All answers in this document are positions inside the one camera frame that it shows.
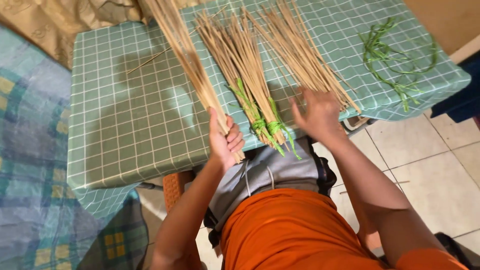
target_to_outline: green checkered tablecloth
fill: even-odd
[[[207,9],[214,14],[224,5],[227,11],[241,6],[257,15],[266,0],[214,1],[181,10],[190,31],[194,13]],[[423,93],[411,95],[421,103],[404,112],[397,94],[378,82],[364,67],[363,44],[357,33],[396,16],[399,24],[384,41],[410,51],[418,63],[430,63],[428,32],[400,0],[297,0],[302,18],[325,60],[355,89],[348,94],[362,109],[362,115],[399,121],[457,92],[470,77],[442,51],[436,67],[419,77]],[[244,132],[244,150],[261,146],[250,133],[244,113],[197,33],[191,35],[202,63],[218,93],[225,112]],[[123,23],[77,36],[73,51],[72,115],[69,122],[68,183],[83,204],[100,200],[98,188],[124,186],[191,168],[208,158],[208,114],[172,51],[160,55],[142,68],[126,74],[152,55],[168,47],[158,26]],[[260,44],[265,76],[282,119],[297,132],[289,110],[294,95],[279,68]],[[381,75],[397,74],[381,70]],[[354,110],[341,118],[356,115]]]

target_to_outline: bundle of sticks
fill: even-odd
[[[203,12],[196,18],[197,30],[260,141],[283,154],[283,124],[265,81],[258,41],[246,16],[224,14],[224,21]]]
[[[342,110],[352,106],[360,113],[360,108],[346,93],[336,77],[350,88],[351,86],[332,70],[321,56],[301,19],[295,1],[291,3],[296,17],[293,16],[285,0],[277,0],[276,3],[278,12],[274,6],[270,7],[270,11],[262,7],[263,12],[258,12],[265,22],[264,25],[260,25],[245,8],[243,12],[261,33],[266,41],[265,44],[273,49],[276,57],[280,59],[297,85],[316,91],[333,92]]]
[[[216,110],[219,129],[223,135],[226,135],[229,132],[226,115],[207,73],[200,63],[195,46],[174,1],[147,0],[147,4],[195,88],[198,99],[204,108],[214,108]],[[234,157],[237,162],[240,162],[245,158],[245,155],[240,150],[234,153]]]

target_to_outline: green raffia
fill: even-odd
[[[283,124],[282,120],[280,119],[280,115],[278,114],[278,110],[276,109],[276,104],[273,98],[268,97],[268,101],[270,102],[270,107],[272,108],[272,112],[275,115],[276,121],[271,121],[270,123],[267,124],[267,129],[270,135],[273,136],[273,134],[277,133],[279,130],[284,130],[287,133],[288,141],[292,145],[292,151],[293,154],[297,157],[298,160],[301,159],[299,155],[297,155],[297,151],[295,150],[295,145],[293,142],[292,135],[290,132],[288,132],[287,128]]]
[[[267,137],[268,141],[272,143],[272,145],[277,149],[278,152],[284,157],[285,152],[283,151],[282,147],[273,139],[273,137],[269,134],[267,131],[267,124],[265,122],[265,119],[260,116],[260,113],[258,112],[258,107],[256,104],[251,102],[247,95],[245,94],[245,89],[243,88],[243,82],[240,78],[237,78],[237,88],[229,86],[230,90],[237,95],[237,97],[241,98],[245,104],[243,106],[243,110],[245,112],[251,113],[255,121],[252,123],[252,129],[255,131],[256,135],[259,136],[260,134],[265,135]]]
[[[375,78],[393,88],[393,90],[400,96],[400,99],[402,100],[403,110],[408,111],[409,100],[413,101],[415,104],[420,104],[420,102],[418,102],[418,100],[411,95],[407,94],[407,90],[423,93],[423,91],[413,87],[418,84],[417,75],[428,72],[437,65],[438,48],[435,39],[433,36],[431,36],[432,44],[430,49],[432,50],[432,61],[428,67],[422,70],[417,65],[417,59],[409,56],[407,52],[393,49],[388,44],[380,41],[380,38],[396,25],[397,23],[395,23],[395,18],[389,17],[385,24],[372,25],[370,32],[366,37],[363,37],[360,33],[358,33],[358,35],[362,40],[363,47],[365,49],[363,53],[363,63],[365,67],[373,74],[373,76],[375,76]],[[383,63],[390,71],[401,74],[400,77],[396,81],[389,81],[382,78],[374,69],[374,62]],[[394,69],[390,63],[409,64],[411,65],[411,68],[407,71],[397,70]],[[414,75],[415,77],[414,79],[410,79],[408,75]],[[400,83],[400,80],[403,78],[409,81],[407,83]]]

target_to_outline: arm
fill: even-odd
[[[186,269],[183,259],[188,246],[195,241],[208,203],[225,172],[235,164],[232,153],[245,144],[231,117],[227,117],[230,132],[225,137],[218,130],[215,110],[211,108],[210,114],[210,159],[162,222],[150,269]]]
[[[371,235],[378,230],[393,266],[413,249],[444,250],[400,189],[338,129],[339,106],[335,97],[307,89],[303,94],[308,101],[307,115],[300,115],[292,102],[295,122],[332,152],[352,199],[360,231]]]

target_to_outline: white tile floor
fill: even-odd
[[[444,232],[480,254],[480,131],[472,119],[454,123],[447,115],[429,119],[430,111],[401,122],[377,121],[351,140],[370,160],[398,184],[433,233]],[[322,145],[315,152],[329,160],[338,181],[331,197],[338,212],[354,230],[358,222],[331,154]],[[150,245],[145,258],[151,260],[155,233],[165,218],[163,194],[139,190]],[[197,246],[209,270],[221,268],[201,228]]]

